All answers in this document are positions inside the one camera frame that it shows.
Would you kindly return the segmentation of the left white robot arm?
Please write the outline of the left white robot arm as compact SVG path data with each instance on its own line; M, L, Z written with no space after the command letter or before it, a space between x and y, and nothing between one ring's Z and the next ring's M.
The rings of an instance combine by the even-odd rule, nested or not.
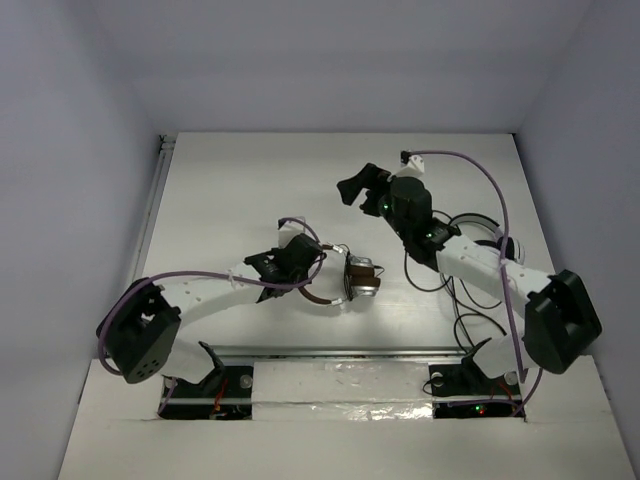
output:
M319 272L322 257L320 243L300 233L283 247L246 257L227 273L178 271L138 279L96 330L99 360L128 384L162 375L211 394L221 386L221 360L209 341L186 342L179 331L305 286Z

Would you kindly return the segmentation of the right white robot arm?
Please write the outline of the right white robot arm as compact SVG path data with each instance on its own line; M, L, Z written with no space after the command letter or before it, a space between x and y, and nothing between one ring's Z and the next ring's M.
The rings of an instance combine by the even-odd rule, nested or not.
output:
M483 393L510 371L562 374L601 335L576 273L529 269L436 219L431 194L416 175L393 175L368 163L337 188L345 205L363 195L361 211L383 218L418 264L480 289L503 302L509 316L523 319L523 328L512 326L509 335L487 339L464 357L461 378L470 391Z

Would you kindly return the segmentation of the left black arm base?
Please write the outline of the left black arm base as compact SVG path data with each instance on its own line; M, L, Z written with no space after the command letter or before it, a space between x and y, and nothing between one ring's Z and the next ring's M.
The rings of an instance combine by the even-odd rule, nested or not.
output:
M251 420L254 367L225 365L214 349L200 341L212 370L196 384L170 379L157 415L164 420Z

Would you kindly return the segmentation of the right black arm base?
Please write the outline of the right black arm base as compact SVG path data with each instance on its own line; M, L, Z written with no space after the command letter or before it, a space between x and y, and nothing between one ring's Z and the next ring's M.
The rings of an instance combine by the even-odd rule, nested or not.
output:
M522 401L516 399L518 387L507 387L501 379L489 379L473 362L483 340L465 354L459 363L436 364L429 368L429 379L422 391L434 400L435 419L507 418L515 415Z

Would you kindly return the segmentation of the brown silver headphones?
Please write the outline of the brown silver headphones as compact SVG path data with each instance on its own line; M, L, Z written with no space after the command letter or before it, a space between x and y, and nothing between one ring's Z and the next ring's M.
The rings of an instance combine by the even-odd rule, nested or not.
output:
M381 274L385 271L370 258L357 256L345 244L324 243L321 245L325 254L334 252L344 257L342 295L329 299L310 293L306 287L300 287L299 293L309 302L320 306L340 306L358 297L373 298L381 286Z

